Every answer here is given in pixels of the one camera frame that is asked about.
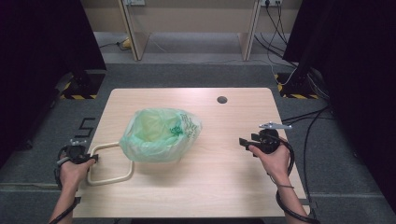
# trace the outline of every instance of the plastic bag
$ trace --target plastic bag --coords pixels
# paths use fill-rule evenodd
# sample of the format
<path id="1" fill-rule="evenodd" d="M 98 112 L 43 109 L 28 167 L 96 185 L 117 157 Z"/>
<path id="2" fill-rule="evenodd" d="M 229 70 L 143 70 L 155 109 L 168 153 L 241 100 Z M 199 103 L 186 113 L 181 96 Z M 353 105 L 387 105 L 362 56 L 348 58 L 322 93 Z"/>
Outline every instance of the plastic bag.
<path id="1" fill-rule="evenodd" d="M 120 140 L 131 161 L 176 161 L 191 148 L 202 122 L 184 110 L 148 108 L 135 112 Z"/>

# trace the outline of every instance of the black stand base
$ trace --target black stand base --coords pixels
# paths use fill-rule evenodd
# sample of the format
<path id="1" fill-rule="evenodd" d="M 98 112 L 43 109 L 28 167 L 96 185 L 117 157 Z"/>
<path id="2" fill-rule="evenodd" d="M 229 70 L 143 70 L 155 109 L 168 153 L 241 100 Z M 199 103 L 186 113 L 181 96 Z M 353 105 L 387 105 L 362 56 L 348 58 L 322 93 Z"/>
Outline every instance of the black stand base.
<path id="1" fill-rule="evenodd" d="M 78 85 L 71 78 L 62 92 L 61 99 L 84 100 L 95 99 L 105 74 L 87 74 L 90 82 L 88 85 Z"/>
<path id="2" fill-rule="evenodd" d="M 302 80 L 294 81 L 289 80 L 291 73 L 278 73 L 277 74 L 277 82 L 278 83 L 286 83 L 286 85 L 279 85 L 278 89 L 279 93 L 282 97 L 288 98 L 308 98 L 308 99 L 317 99 L 318 97 L 312 91 L 311 86 L 309 85 L 308 78 L 304 78 Z"/>

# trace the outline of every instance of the gray floor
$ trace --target gray floor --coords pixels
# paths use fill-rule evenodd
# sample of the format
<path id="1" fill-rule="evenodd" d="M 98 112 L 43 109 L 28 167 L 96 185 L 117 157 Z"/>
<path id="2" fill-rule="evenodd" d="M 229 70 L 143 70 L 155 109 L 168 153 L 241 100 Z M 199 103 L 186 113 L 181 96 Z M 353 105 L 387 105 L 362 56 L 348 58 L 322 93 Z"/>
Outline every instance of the gray floor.
<path id="1" fill-rule="evenodd" d="M 126 34 L 96 33 L 96 37 L 98 44 L 103 46 L 123 41 Z M 272 35 L 264 37 L 270 40 Z M 278 38 L 276 45 L 285 48 Z M 52 176 L 56 154 L 60 146 L 81 132 L 78 127 L 82 118 L 94 118 L 88 125 L 97 126 L 114 88 L 267 87 L 274 94 L 282 119 L 327 105 L 321 99 L 280 97 L 274 74 L 291 72 L 292 68 L 279 65 L 287 63 L 275 55 L 267 55 L 256 41 L 250 61 L 243 62 L 235 34 L 152 34 L 143 60 L 139 62 L 133 60 L 129 50 L 120 50 L 117 45 L 101 50 L 107 72 L 98 98 L 59 101 L 38 129 L 34 148 L 14 153 L 0 170 L 0 223 L 44 223 L 48 220 L 59 196 Z M 61 80 L 60 89 L 69 78 L 67 75 Z M 364 164 L 354 157 L 353 148 L 339 130 L 337 121 L 332 119 L 331 111 L 321 117 L 309 134 L 306 163 L 303 161 L 304 138 L 312 119 L 299 121 L 292 131 L 287 131 L 302 180 L 303 168 L 306 168 L 310 193 L 318 205 L 315 209 L 318 219 L 321 223 L 396 223 L 396 216 Z M 86 138 L 88 145 L 92 137 L 93 133 Z M 263 220 L 285 223 L 282 217 Z M 219 223 L 208 219 L 198 221 Z M 113 222 L 111 218 L 75 219 L 75 223 Z M 121 218 L 119 223 L 131 223 L 131 219 Z M 228 220 L 225 223 L 249 222 Z"/>

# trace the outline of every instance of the wooden table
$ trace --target wooden table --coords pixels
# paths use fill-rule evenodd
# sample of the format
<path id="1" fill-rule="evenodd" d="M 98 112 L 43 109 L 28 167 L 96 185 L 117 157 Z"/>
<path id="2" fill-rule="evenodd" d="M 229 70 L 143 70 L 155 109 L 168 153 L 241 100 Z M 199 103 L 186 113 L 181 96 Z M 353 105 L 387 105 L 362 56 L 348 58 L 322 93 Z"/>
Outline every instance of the wooden table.
<path id="1" fill-rule="evenodd" d="M 227 98 L 218 103 L 219 96 Z M 120 140 L 135 111 L 150 107 L 184 109 L 203 129 L 179 162 L 135 163 L 131 179 L 103 186 L 82 183 L 74 217 L 283 217 L 276 186 L 259 159 L 239 146 L 259 124 L 280 123 L 276 103 L 265 88 L 117 89 L 107 102 L 90 150 Z M 286 138 L 284 131 L 279 135 Z M 123 175 L 129 161 L 120 148 L 98 152 L 92 178 Z M 305 194 L 294 168 L 290 180 Z"/>

